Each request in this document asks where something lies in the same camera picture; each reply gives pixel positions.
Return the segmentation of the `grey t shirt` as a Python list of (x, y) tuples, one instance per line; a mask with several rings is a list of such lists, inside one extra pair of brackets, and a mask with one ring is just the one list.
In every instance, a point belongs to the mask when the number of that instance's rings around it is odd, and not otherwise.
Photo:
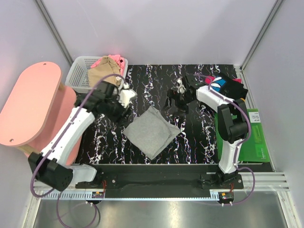
[(161, 153), (181, 130), (166, 121), (160, 111), (150, 106), (123, 131), (126, 138), (150, 160)]

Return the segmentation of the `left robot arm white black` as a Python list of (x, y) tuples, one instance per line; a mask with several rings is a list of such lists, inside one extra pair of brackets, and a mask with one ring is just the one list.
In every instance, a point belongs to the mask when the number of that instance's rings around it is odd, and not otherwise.
[(99, 115), (105, 115), (114, 123), (127, 122), (132, 112), (130, 103), (136, 97), (137, 93), (127, 83), (117, 87), (106, 81), (98, 82), (89, 93), (78, 97), (70, 116), (53, 140), (39, 154), (33, 152), (28, 157), (32, 171), (31, 191), (34, 191), (34, 181), (58, 191), (80, 182), (98, 188), (103, 177), (94, 166), (68, 165), (67, 160), (82, 134)]

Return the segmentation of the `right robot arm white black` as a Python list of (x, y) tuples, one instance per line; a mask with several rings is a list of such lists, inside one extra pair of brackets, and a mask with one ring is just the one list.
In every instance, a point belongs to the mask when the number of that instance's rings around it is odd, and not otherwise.
[(207, 183), (227, 188), (236, 179), (237, 160), (243, 142), (251, 136), (251, 124), (247, 115), (245, 98), (248, 90), (223, 73), (214, 79), (204, 75), (185, 75), (177, 79), (175, 87), (167, 92), (164, 109), (172, 104), (188, 113), (188, 105), (198, 101), (217, 113), (218, 133), (223, 140), (219, 171)]

